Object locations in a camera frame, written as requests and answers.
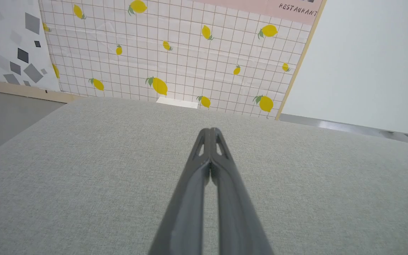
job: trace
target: wall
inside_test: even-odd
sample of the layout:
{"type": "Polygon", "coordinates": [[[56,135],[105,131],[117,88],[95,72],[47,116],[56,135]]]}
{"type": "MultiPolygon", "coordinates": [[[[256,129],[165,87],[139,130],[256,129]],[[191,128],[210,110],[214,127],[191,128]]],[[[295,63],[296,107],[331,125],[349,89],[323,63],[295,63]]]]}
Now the wall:
{"type": "Polygon", "coordinates": [[[188,0],[142,3],[147,9],[129,12],[131,0],[40,0],[62,91],[152,102],[165,96],[274,119],[311,25],[188,0]],[[277,33],[258,37],[267,25],[277,33]]]}
{"type": "Polygon", "coordinates": [[[0,0],[0,82],[60,90],[36,0],[0,0]]]}
{"type": "Polygon", "coordinates": [[[408,134],[408,0],[328,0],[282,113],[408,134]]]}

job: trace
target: gray floor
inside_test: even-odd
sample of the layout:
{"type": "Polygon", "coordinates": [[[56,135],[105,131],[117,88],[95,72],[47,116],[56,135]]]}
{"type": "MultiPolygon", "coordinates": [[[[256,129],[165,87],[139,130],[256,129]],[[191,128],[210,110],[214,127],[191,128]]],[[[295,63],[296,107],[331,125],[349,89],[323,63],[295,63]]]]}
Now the gray floor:
{"type": "MultiPolygon", "coordinates": [[[[0,145],[62,105],[64,104],[0,93],[0,145]]],[[[281,116],[280,120],[408,142],[408,137],[404,134],[379,131],[362,126],[332,123],[285,114],[281,116]]]]}
{"type": "Polygon", "coordinates": [[[0,93],[0,146],[62,105],[0,93]]]}

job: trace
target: white panel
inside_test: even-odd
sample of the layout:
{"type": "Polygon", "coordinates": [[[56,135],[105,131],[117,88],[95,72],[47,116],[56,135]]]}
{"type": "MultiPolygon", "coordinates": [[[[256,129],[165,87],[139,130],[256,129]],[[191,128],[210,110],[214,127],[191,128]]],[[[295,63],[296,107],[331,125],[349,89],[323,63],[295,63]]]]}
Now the white panel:
{"type": "Polygon", "coordinates": [[[328,0],[282,113],[408,133],[408,0],[328,0]]]}

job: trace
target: lemon patterned backdrop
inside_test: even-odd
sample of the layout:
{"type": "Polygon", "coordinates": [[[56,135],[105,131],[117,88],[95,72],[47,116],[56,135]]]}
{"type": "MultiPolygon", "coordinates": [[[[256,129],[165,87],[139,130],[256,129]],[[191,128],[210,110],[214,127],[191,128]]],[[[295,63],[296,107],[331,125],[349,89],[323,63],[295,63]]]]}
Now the lemon patterned backdrop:
{"type": "Polygon", "coordinates": [[[61,90],[274,119],[311,26],[188,0],[40,0],[61,90]]]}

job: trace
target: pink banner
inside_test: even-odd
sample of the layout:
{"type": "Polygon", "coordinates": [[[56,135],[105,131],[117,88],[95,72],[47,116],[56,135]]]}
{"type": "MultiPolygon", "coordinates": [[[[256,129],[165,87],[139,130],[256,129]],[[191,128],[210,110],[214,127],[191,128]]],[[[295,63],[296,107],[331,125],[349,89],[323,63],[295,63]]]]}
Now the pink banner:
{"type": "Polygon", "coordinates": [[[322,0],[197,0],[198,2],[224,6],[263,14],[275,18],[287,19],[312,25],[316,19],[322,0]]]}

